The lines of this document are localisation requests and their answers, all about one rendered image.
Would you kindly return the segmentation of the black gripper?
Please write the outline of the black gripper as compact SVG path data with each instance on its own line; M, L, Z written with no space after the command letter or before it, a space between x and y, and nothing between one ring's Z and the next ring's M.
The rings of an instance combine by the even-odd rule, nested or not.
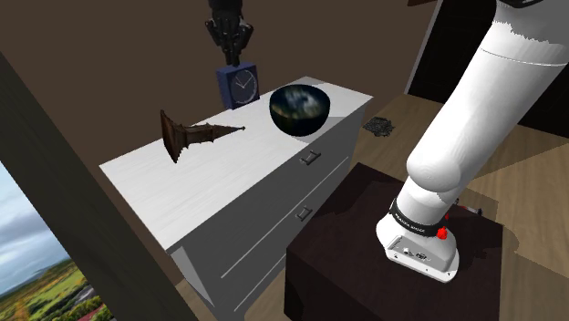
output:
M253 26L243 20L243 0L208 0L208 4L212 11L212 18L205 22L205 26L214 44L222 50L226 64L230 63L230 52L227 49L224 35L214 21L218 18L227 17L235 19L239 23L233 34L230 46L231 65L238 67L240 65L240 55L247 47L254 31Z

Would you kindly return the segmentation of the blue square clock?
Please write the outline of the blue square clock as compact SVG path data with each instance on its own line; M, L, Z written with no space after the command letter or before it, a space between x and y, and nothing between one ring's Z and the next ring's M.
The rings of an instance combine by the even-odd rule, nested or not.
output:
M238 109L259 99L258 74L253 63L218 68L216 78L226 109Z

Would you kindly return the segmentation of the dark glossy bowl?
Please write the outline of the dark glossy bowl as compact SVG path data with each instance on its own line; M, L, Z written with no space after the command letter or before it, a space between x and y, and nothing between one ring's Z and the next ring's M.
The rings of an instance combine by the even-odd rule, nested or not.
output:
M326 123L330 109L330 97L311 85L286 85L275 90L269 98L269 113L274 125L294 137L316 133Z

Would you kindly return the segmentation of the brown tower figure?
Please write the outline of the brown tower figure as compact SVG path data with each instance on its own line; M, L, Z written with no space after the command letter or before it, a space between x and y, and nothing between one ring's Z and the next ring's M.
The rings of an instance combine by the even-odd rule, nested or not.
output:
M210 123L184 126L172 121L163 109L160 110L160 126L164 147L174 163L178 162L182 150L188 149L191 144L214 142L225 135L245 130L245 127Z

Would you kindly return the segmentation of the small dark floor object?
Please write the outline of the small dark floor object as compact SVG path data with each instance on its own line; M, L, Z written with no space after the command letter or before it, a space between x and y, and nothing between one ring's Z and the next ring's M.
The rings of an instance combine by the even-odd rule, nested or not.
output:
M376 137L388 137L394 128L391 120L382 117L373 117L363 126Z

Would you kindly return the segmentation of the white chest of drawers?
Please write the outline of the white chest of drawers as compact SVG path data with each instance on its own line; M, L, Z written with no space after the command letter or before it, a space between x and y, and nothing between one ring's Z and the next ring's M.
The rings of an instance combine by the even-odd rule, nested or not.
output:
M233 133L177 160L156 140L101 167L217 321L244 321L283 270L288 244L348 173L369 96L304 83L331 101L312 135L279 130L261 96L212 116Z

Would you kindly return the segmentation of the dark doorway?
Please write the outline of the dark doorway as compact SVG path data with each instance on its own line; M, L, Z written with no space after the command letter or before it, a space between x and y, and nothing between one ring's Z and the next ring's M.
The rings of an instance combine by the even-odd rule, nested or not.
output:
M445 102L488 31L495 7L495 0L438 0L407 93ZM520 124L569 139L569 67Z

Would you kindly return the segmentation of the dark brown robot stand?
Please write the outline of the dark brown robot stand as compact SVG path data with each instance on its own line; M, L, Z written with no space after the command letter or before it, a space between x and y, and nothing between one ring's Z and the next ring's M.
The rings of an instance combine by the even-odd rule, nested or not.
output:
M376 224L401 181L357 164L286 250L291 321L499 321L502 226L452 206L460 266L443 284L390 261Z

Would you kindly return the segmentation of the window with landscape view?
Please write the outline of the window with landscape view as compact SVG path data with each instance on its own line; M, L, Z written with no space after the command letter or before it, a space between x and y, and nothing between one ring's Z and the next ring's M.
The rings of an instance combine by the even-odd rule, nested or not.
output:
M117 321L2 163L0 321Z

